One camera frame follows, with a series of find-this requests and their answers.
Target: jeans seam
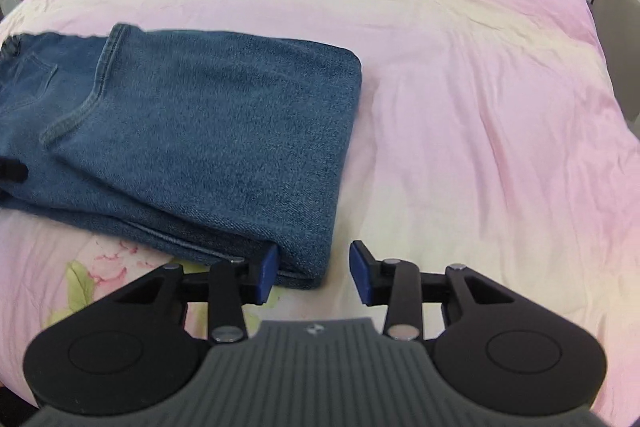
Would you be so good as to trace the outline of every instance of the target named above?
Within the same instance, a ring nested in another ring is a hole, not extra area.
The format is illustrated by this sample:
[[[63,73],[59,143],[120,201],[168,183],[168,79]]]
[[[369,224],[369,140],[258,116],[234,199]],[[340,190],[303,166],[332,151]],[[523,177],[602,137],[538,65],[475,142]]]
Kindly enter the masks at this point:
[[[187,241],[185,239],[180,239],[178,237],[175,237],[169,233],[166,232],[161,232],[160,230],[155,230],[152,229],[150,227],[146,227],[145,225],[141,225],[140,223],[135,223],[133,221],[128,221],[127,219],[121,219],[121,221],[123,223],[126,223],[127,225],[138,229],[138,230],[142,230],[142,232],[148,233],[149,235],[152,235],[154,237],[157,237],[158,239],[162,239],[168,243],[173,243],[174,245],[177,245],[179,247],[183,247],[183,248],[187,248],[188,250],[194,250],[200,253],[203,253],[204,255],[212,255],[214,257],[217,257],[218,259],[231,259],[235,256],[233,255],[227,255],[223,252],[221,252],[220,250],[215,250],[213,248],[207,248],[207,247],[201,247],[200,245],[196,245],[195,243],[192,243],[191,241]],[[302,273],[299,272],[294,272],[294,271],[289,271],[289,270],[285,270],[282,269],[282,267],[278,270],[278,275],[283,276],[283,277],[289,277],[291,279],[301,279],[301,280],[306,280],[309,279],[309,276],[304,275]]]
[[[53,142],[59,140],[65,134],[75,130],[91,111],[98,105],[104,93],[107,77],[111,71],[111,65],[115,58],[116,51],[120,47],[120,41],[125,37],[129,29],[128,25],[117,24],[111,31],[95,70],[94,89],[84,102],[71,113],[62,116],[40,134],[40,144],[48,148]]]
[[[29,105],[33,105],[38,100],[40,100],[45,95],[45,93],[47,92],[47,89],[49,88],[49,84],[51,83],[51,79],[53,78],[53,75],[56,74],[56,71],[58,70],[58,66],[57,65],[55,65],[55,64],[47,64],[46,62],[44,62],[43,60],[38,58],[36,56],[36,54],[29,53],[28,55],[26,55],[26,57],[23,58],[23,60],[18,65],[18,67],[17,67],[17,69],[15,71],[13,82],[8,84],[8,86],[15,86],[16,79],[22,73],[22,70],[24,69],[24,61],[25,60],[31,60],[32,62],[34,62],[35,65],[37,67],[39,67],[39,68],[42,68],[43,73],[45,73],[47,75],[46,78],[42,79],[42,83],[40,84],[40,86],[38,88],[38,91],[41,91],[41,92],[39,92],[36,96],[30,96],[27,100],[23,100],[21,102],[15,103],[15,105],[7,105],[6,107],[0,107],[0,116],[5,116],[8,113],[11,113],[13,111],[17,111],[17,110],[22,109],[24,107],[27,107]]]

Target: pink duvet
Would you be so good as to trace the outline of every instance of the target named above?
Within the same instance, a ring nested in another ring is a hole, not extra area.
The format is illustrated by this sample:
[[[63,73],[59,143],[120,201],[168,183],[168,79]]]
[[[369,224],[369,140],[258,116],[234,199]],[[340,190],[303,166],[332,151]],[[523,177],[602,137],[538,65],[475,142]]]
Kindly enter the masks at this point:
[[[379,324],[348,275],[362,239],[425,271],[465,263],[585,327],[609,360],[594,411],[619,427],[640,415],[640,142],[584,0],[26,0],[0,39],[106,35],[116,22],[310,39],[362,62],[327,279],[276,289],[246,310],[252,330],[264,318]],[[30,339],[167,260],[0,210],[0,381],[32,399]],[[438,310],[425,315],[436,335]],[[192,307],[188,328],[203,324]]]

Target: belt loop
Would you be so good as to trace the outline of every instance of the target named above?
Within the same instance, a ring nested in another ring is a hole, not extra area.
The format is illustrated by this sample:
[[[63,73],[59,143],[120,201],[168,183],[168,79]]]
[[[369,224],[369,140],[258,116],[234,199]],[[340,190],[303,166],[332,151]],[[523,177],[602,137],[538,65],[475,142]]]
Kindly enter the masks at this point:
[[[7,37],[0,48],[2,58],[17,57],[20,55],[20,37],[12,35]]]

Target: gray ribbed cover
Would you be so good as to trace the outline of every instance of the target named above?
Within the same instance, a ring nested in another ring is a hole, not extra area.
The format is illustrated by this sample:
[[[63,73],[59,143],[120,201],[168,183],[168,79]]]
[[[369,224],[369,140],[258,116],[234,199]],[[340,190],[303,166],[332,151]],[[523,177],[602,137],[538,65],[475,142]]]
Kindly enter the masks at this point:
[[[26,427],[85,425],[603,427],[604,423],[586,407],[539,419],[481,408],[440,378],[422,346],[382,337],[370,319],[355,319],[263,322],[252,340],[211,349],[191,382],[160,405],[99,419],[45,408]]]

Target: black circular disc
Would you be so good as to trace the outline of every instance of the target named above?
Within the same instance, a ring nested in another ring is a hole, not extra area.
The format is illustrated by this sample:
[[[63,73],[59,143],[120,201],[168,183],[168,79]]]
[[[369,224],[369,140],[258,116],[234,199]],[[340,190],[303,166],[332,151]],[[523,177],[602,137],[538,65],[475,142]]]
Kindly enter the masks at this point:
[[[606,372],[589,333],[533,303],[475,307],[437,338],[433,362],[472,402],[517,416],[590,405]]]
[[[562,349],[552,338],[537,331],[505,331],[486,345],[489,358],[512,373],[544,373],[560,362]]]
[[[195,341],[146,306],[81,311],[44,330],[24,357],[36,399],[69,413],[105,416],[161,402],[191,379]]]
[[[69,360],[85,373],[112,375],[134,365],[143,352],[142,342],[129,333],[96,331],[71,344]]]

